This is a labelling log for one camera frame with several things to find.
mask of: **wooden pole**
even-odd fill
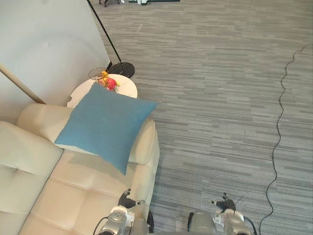
[[[26,95],[32,98],[36,103],[45,104],[35,93],[33,93],[22,81],[19,80],[4,64],[0,63],[0,72],[4,74],[11,82],[20,88]]]

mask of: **floor lamp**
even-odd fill
[[[103,24],[102,24],[102,22],[101,22],[101,20],[100,20],[100,18],[98,16],[98,14],[94,10],[90,0],[87,0],[87,2],[89,4],[90,8],[92,9],[94,15],[96,16],[97,20],[99,21],[99,23],[100,23],[104,33],[106,34],[106,36],[107,36],[107,38],[108,38],[108,40],[109,40],[109,42],[110,42],[110,44],[111,44],[111,46],[113,48],[113,50],[114,50],[118,60],[119,60],[119,63],[117,63],[116,65],[113,65],[109,69],[109,73],[120,74],[120,75],[123,75],[123,76],[128,77],[128,78],[132,77],[134,75],[134,73],[135,73],[135,67],[131,63],[122,62],[121,58],[119,57],[119,55],[118,55],[118,53],[117,53],[117,51],[116,51],[116,49],[115,49],[115,47],[114,47],[114,45],[113,45],[113,43],[111,41],[111,38],[109,37],[106,29],[104,28],[104,26],[103,26]]]

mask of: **red apple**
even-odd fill
[[[107,78],[106,80],[107,88],[109,88],[110,91],[114,91],[116,88],[116,81],[113,78]]]

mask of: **side table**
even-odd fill
[[[127,95],[132,98],[137,98],[138,95],[137,87],[132,80],[119,74],[109,74],[108,77],[113,78],[115,81],[119,83],[119,86],[117,86],[115,89],[116,93]],[[75,106],[89,92],[94,82],[95,80],[89,79],[80,84],[72,92],[72,94],[70,94],[71,100],[67,103],[67,107],[75,108]]]

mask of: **power cord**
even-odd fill
[[[275,178],[274,178],[274,180],[273,180],[272,182],[270,182],[270,184],[269,184],[268,187],[266,188],[266,198],[267,198],[267,200],[268,200],[268,202],[269,202],[269,205],[270,205],[270,207],[271,207],[271,212],[270,212],[269,214],[267,214],[266,216],[264,216],[264,217],[261,219],[261,221],[260,221],[260,226],[259,226],[259,235],[262,235],[262,234],[261,234],[261,224],[262,224],[262,221],[263,221],[265,218],[269,217],[269,216],[270,216],[271,214],[273,214],[273,212],[274,212],[273,205],[272,205],[272,203],[270,202],[270,199],[269,199],[269,197],[268,197],[268,189],[269,189],[269,187],[277,180],[277,171],[276,171],[275,162],[274,162],[274,151],[275,151],[276,147],[278,146],[278,144],[279,144],[279,142],[280,142],[280,140],[281,140],[281,137],[282,137],[281,134],[280,134],[280,131],[279,131],[278,124],[279,124],[280,118],[282,117],[282,115],[283,115],[283,113],[284,113],[284,107],[283,107],[283,105],[282,105],[281,98],[282,98],[283,94],[284,94],[285,91],[286,91],[286,87],[284,86],[283,81],[284,81],[284,78],[288,75],[288,72],[287,72],[287,67],[288,67],[288,65],[294,62],[294,56],[295,56],[298,52],[302,52],[302,51],[304,50],[304,48],[306,48],[306,47],[309,46],[309,45],[312,45],[312,44],[306,44],[304,47],[302,47],[301,50],[295,51],[295,53],[292,55],[292,60],[290,60],[290,61],[286,64],[286,66],[285,66],[285,75],[284,75],[284,76],[282,77],[282,79],[280,80],[280,85],[283,87],[283,91],[281,92],[278,101],[279,101],[280,107],[282,108],[282,112],[281,112],[281,114],[279,115],[278,120],[277,120],[277,123],[276,123],[276,129],[277,129],[277,131],[278,131],[279,139],[278,139],[278,141],[277,141],[277,143],[276,143],[276,145],[275,145],[275,147],[273,148],[273,151],[272,151],[272,163],[273,163],[273,168],[274,168],[274,172],[275,172]]]
[[[106,216],[106,217],[103,217],[102,219],[100,219],[100,220],[99,220],[99,222],[98,222],[97,226],[95,227],[95,229],[94,229],[94,231],[93,231],[93,235],[95,235],[95,234],[96,234],[96,230],[97,230],[97,228],[98,228],[99,224],[100,224],[100,223],[102,222],[102,220],[104,220],[104,219],[108,219],[108,217]]]
[[[254,235],[258,235],[257,232],[256,232],[256,228],[255,228],[254,223],[252,222],[252,220],[249,219],[248,217],[245,217],[245,216],[244,216],[244,220],[250,222],[250,224],[251,224],[252,227],[253,227],[253,233],[254,233]]]

